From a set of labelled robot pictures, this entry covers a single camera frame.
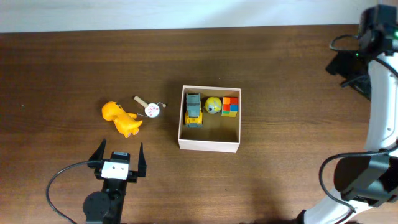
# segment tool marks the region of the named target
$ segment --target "black cylinder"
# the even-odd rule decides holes
[[[104,179],[101,191],[111,199],[111,208],[104,216],[103,224],[120,224],[126,187],[126,180]]]

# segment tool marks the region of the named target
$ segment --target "toy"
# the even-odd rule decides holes
[[[143,106],[145,108],[145,114],[150,117],[150,118],[156,118],[159,113],[160,113],[160,108],[159,106],[157,106],[159,103],[149,103],[147,104],[144,100],[142,100],[141,98],[139,98],[138,96],[134,97],[134,100],[136,100],[139,104],[141,104],[141,106]],[[165,103],[161,103],[163,108],[166,107]]]
[[[223,97],[223,111],[221,115],[234,118],[238,113],[238,107],[237,97]]]
[[[205,109],[211,114],[215,114],[221,111],[223,104],[218,97],[209,97],[205,103]]]
[[[134,120],[137,118],[136,114],[126,113],[119,103],[112,101],[102,107],[102,117],[106,121],[113,121],[116,129],[126,138],[131,134],[136,135],[142,124],[142,121]]]
[[[200,93],[186,95],[187,112],[185,112],[185,125],[189,128],[201,128],[203,113],[201,112]]]

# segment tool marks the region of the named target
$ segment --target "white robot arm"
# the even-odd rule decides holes
[[[359,50],[340,50],[334,48],[334,41],[331,44],[331,49],[339,55],[327,70],[332,74],[340,73],[348,79],[345,84],[371,100],[367,153],[341,154],[327,159],[320,170],[320,182],[328,196],[313,208],[304,210],[296,223],[346,223],[360,212],[398,199],[398,175],[393,171],[398,170],[396,17],[394,7],[378,5],[368,9],[362,15],[359,35],[353,36],[359,40]],[[358,68],[358,64],[367,69]],[[324,165],[339,158],[342,159],[335,170],[335,187],[327,191],[322,181]]]

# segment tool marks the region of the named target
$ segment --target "yellow toy duck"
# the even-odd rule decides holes
[[[139,132],[138,127],[142,121],[136,121],[136,114],[126,113],[119,103],[108,102],[102,107],[102,117],[107,121],[113,121],[116,129],[124,135],[129,137],[131,134],[136,135]]]

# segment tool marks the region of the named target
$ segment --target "yellow ball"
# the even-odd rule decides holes
[[[218,97],[212,96],[206,100],[205,109],[207,112],[209,112],[211,114],[220,112],[222,107],[223,107],[223,103],[221,102],[221,100]]]

